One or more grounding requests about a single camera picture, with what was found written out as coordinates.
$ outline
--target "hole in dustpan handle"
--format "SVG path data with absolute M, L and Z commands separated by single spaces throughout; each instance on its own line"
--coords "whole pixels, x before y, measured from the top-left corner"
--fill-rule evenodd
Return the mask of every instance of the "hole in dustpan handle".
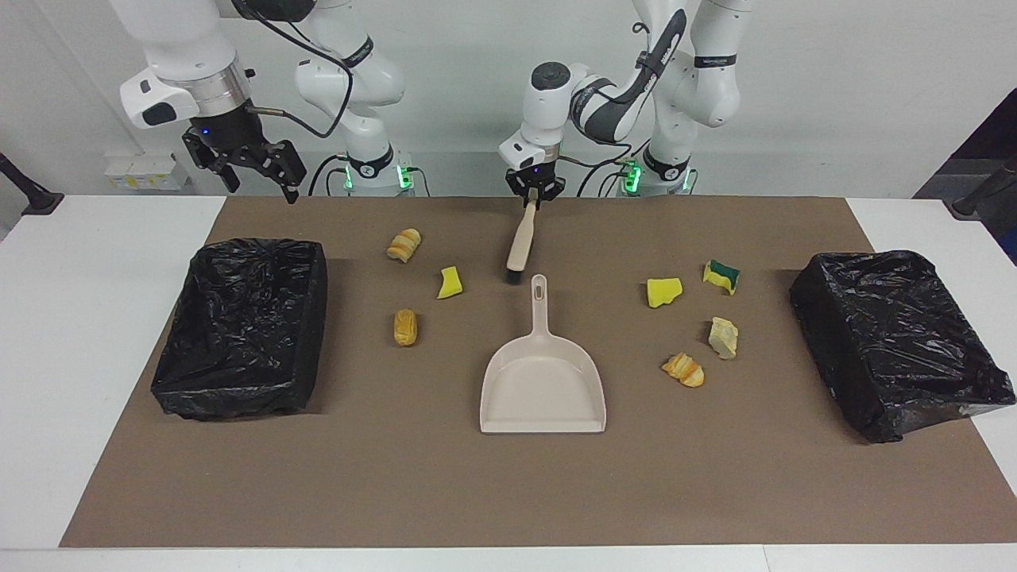
M 533 333 L 550 335 L 547 328 L 547 278 L 536 274 L 531 281 L 533 295 Z

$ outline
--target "white dustpan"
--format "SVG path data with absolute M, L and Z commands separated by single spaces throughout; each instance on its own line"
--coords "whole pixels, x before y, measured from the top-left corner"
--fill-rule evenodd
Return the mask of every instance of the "white dustpan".
M 547 279 L 530 287 L 533 332 L 501 346 L 480 393 L 483 433 L 600 433 L 607 408 L 600 374 L 579 345 L 547 329 Z

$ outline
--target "brown mat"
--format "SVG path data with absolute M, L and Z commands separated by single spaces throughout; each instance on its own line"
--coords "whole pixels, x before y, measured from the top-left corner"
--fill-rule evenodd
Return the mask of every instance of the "brown mat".
M 309 411 L 163 415 L 151 360 L 62 546 L 1017 540 L 1017 500 L 969 421 L 865 445 L 820 381 L 787 288 L 814 252 L 871 248 L 842 199 L 545 206 L 527 279 L 547 275 L 552 332 L 596 360 L 607 432 L 482 436 L 487 360 L 530 329 L 528 288 L 502 282 L 521 215 L 510 198 L 227 201 L 210 241 L 324 244 L 330 316 Z M 424 241 L 403 266 L 383 249 L 409 226 Z M 710 258 L 743 271 L 735 296 L 700 282 Z M 466 292 L 436 300 L 447 265 Z M 669 276 L 685 293 L 650 309 L 641 283 Z M 392 340 L 404 306 L 422 314 L 410 349 Z M 713 316 L 741 329 L 737 359 L 705 343 Z M 705 386 L 659 369 L 678 351 Z

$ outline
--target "black plastic bag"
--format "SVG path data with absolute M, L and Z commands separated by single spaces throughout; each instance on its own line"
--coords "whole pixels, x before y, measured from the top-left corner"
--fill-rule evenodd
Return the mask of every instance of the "black plastic bag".
M 163 411 L 212 420 L 303 409 L 327 285 L 317 242 L 236 238 L 198 250 L 152 383 Z
M 915 252 L 817 254 L 791 305 L 844 418 L 872 443 L 1014 404 L 1007 374 Z

